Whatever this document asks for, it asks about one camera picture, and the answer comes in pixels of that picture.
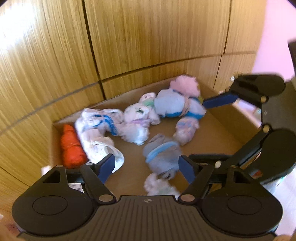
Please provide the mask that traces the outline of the orange sock bundle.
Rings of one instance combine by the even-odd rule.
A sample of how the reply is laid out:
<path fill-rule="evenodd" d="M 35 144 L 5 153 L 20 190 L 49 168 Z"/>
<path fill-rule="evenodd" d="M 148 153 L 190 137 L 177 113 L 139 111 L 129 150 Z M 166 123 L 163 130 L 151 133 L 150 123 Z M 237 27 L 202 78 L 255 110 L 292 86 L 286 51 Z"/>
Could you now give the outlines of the orange sock bundle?
<path fill-rule="evenodd" d="M 88 159 L 78 139 L 76 131 L 71 125 L 63 125 L 63 134 L 60 138 L 63 165 L 67 169 L 77 169 Z"/>

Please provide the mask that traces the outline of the grey sock blue band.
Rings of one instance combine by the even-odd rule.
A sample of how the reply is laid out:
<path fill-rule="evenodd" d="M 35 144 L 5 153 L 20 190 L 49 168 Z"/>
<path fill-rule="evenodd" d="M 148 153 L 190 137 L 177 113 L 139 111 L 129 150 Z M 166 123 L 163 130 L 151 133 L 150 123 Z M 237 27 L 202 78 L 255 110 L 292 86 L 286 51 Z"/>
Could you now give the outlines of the grey sock blue band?
<path fill-rule="evenodd" d="M 148 167 L 158 177 L 170 180 L 179 170 L 181 148 L 175 140 L 158 133 L 144 146 L 143 156 Z"/>

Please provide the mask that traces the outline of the white knit sock bundle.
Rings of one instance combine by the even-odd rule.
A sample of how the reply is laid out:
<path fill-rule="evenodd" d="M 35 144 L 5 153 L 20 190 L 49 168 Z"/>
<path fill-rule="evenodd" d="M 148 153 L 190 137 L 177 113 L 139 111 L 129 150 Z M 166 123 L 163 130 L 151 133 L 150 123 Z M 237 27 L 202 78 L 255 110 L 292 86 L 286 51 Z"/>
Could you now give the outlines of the white knit sock bundle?
<path fill-rule="evenodd" d="M 122 123 L 123 112 L 119 109 L 83 109 L 75 121 L 75 130 L 89 162 L 97 164 L 108 154 L 113 154 L 115 167 L 112 173 L 121 168 L 125 158 L 115 147 L 114 141 L 105 134 L 118 136 L 118 126 Z"/>

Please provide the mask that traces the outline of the white diaper bundle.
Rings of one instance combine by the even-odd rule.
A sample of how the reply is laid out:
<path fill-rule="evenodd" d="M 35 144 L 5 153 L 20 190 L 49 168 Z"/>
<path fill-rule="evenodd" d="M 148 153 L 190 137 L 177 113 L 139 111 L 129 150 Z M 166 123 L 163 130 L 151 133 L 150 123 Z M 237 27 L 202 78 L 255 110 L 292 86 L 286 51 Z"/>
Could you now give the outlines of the white diaper bundle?
<path fill-rule="evenodd" d="M 158 178 L 157 174 L 151 173 L 144 182 L 144 190 L 148 196 L 173 195 L 176 199 L 180 193 L 175 186 L 170 185 L 167 180 Z"/>

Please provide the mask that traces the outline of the small floral sock bundle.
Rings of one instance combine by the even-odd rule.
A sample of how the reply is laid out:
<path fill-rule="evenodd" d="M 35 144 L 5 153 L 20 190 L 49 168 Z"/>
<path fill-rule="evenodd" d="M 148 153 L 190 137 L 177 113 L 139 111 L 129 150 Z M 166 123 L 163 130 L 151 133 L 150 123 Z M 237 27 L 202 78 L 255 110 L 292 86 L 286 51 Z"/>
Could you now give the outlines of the small floral sock bundle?
<path fill-rule="evenodd" d="M 196 130 L 199 128 L 199 122 L 193 117 L 182 117 L 176 124 L 176 131 L 173 138 L 182 146 L 192 140 Z"/>

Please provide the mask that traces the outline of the cardboard box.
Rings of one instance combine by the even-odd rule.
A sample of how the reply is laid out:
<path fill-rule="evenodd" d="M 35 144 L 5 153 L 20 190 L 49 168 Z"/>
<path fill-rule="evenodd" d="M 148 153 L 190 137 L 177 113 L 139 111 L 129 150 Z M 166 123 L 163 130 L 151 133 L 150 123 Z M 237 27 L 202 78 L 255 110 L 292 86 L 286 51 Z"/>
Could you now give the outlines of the cardboard box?
<path fill-rule="evenodd" d="M 180 155 L 232 155 L 258 133 L 259 126 L 236 107 L 204 109 L 171 88 L 173 81 L 129 91 L 55 123 L 51 159 L 73 172 L 70 187 L 82 187 L 83 164 L 100 164 L 112 154 L 115 162 L 100 174 L 114 196 L 179 195 L 187 186 Z"/>

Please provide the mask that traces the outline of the pink fluffy pompom toy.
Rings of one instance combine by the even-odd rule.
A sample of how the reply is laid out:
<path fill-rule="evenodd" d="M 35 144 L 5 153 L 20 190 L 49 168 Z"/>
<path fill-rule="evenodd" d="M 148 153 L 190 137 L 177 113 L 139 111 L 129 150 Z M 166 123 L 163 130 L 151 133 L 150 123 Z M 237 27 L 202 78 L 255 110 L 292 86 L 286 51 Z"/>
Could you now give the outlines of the pink fluffy pompom toy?
<path fill-rule="evenodd" d="M 188 97 L 199 97 L 200 87 L 195 77 L 180 75 L 170 82 L 170 88 Z"/>

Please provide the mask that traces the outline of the white patterned sock bundle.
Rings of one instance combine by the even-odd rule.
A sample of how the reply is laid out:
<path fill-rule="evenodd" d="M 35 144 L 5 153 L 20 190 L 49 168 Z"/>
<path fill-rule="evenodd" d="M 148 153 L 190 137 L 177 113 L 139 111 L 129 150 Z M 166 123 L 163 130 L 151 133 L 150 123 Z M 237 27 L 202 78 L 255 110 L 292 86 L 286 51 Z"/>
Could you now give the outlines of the white patterned sock bundle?
<path fill-rule="evenodd" d="M 146 93 L 140 97 L 138 103 L 125 109 L 120 127 L 120 137 L 123 140 L 141 146 L 149 138 L 149 127 L 161 123 L 154 108 L 155 98 L 154 92 Z"/>

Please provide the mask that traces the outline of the white blue sock bundle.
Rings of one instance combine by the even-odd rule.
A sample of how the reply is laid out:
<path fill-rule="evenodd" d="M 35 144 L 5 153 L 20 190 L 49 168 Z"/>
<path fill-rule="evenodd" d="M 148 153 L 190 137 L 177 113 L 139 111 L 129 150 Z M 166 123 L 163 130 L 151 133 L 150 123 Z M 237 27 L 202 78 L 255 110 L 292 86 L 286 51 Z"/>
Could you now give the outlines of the white blue sock bundle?
<path fill-rule="evenodd" d="M 192 117 L 200 120 L 206 109 L 196 97 L 187 97 L 169 88 L 161 90 L 154 99 L 154 108 L 162 118 Z"/>

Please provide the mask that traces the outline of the wooden wardrobe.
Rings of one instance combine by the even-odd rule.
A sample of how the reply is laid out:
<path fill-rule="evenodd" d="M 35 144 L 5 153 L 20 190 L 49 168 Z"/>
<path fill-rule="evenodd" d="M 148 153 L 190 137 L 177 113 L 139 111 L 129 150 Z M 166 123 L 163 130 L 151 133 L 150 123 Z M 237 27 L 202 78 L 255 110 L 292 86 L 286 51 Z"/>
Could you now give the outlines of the wooden wardrobe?
<path fill-rule="evenodd" d="M 49 161 L 53 121 L 187 73 L 224 90 L 249 73 L 266 1 L 1 3 L 1 212 Z"/>

